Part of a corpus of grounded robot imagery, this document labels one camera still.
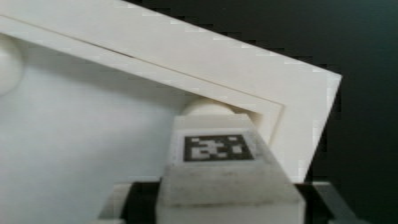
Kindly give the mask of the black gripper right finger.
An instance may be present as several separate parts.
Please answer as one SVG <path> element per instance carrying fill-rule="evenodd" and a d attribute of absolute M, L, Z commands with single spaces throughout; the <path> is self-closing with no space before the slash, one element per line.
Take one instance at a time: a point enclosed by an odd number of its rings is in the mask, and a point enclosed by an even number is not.
<path fill-rule="evenodd" d="M 372 224 L 354 213 L 331 182 L 296 185 L 306 199 L 305 224 Z"/>

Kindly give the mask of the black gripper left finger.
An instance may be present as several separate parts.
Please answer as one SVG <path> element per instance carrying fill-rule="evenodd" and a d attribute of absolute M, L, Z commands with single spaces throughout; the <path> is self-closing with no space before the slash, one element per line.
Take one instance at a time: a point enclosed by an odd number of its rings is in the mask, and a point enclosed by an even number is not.
<path fill-rule="evenodd" d="M 159 190 L 159 181 L 118 184 L 95 224 L 157 224 Z"/>

